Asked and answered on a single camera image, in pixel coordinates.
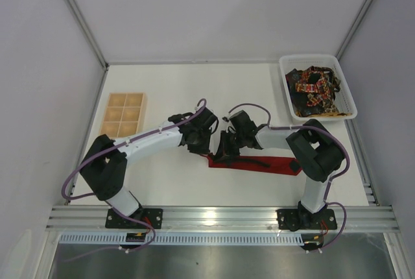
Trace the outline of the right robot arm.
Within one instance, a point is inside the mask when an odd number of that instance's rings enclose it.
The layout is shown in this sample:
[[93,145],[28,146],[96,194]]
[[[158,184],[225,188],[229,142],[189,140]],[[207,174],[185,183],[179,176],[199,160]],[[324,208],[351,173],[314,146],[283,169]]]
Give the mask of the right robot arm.
[[[350,158],[344,146],[316,119],[295,127],[256,125],[245,111],[229,118],[230,127],[220,133],[216,153],[209,166],[280,175],[306,175],[305,189],[297,207],[302,225],[309,227],[327,208],[331,181]],[[293,156],[243,156],[243,148],[290,150]]]

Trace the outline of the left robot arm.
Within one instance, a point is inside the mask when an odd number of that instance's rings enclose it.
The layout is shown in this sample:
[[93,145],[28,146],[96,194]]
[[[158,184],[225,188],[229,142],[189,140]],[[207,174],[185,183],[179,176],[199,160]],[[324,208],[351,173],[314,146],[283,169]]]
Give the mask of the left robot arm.
[[141,204],[125,186],[127,168],[142,158],[162,150],[184,146],[190,153],[209,153],[212,133],[219,120],[208,108],[193,114],[176,114],[157,129],[133,136],[111,139],[103,134],[95,139],[80,169],[94,196],[116,212],[130,217],[141,210]]

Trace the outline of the red necktie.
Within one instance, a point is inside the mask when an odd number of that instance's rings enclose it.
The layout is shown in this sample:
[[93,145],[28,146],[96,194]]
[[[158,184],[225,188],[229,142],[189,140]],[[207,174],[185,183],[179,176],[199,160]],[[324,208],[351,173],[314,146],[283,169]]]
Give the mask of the red necktie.
[[235,169],[242,171],[297,176],[302,167],[295,158],[277,156],[235,156],[216,158],[204,155],[210,168]]

